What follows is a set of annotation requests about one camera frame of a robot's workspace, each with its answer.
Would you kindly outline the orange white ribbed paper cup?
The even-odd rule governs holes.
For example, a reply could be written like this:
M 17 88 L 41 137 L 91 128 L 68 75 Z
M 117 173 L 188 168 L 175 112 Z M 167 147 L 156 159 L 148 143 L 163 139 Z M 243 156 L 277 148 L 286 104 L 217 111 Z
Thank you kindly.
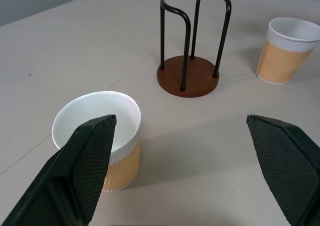
M 108 171 L 103 189 L 118 191 L 136 178 L 140 163 L 141 110 L 128 95 L 117 91 L 98 91 L 80 96 L 56 115 L 51 135 L 61 149 L 75 129 L 83 123 L 106 115 L 116 116 Z
M 265 83 L 284 85 L 295 75 L 320 42 L 320 25 L 278 17 L 268 23 L 256 75 Z

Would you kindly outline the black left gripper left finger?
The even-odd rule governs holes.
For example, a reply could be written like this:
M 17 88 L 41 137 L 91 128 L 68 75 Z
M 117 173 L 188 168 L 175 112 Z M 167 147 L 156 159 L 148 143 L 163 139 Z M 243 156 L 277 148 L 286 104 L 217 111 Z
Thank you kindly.
M 108 172 L 116 124 L 110 114 L 78 126 L 1 226 L 88 226 Z

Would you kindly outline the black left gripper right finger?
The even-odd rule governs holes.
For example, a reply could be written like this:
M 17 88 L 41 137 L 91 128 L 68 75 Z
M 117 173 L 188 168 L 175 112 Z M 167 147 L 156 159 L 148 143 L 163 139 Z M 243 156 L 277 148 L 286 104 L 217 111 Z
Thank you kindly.
M 320 147 L 298 126 L 250 114 L 263 177 L 291 226 L 320 226 Z

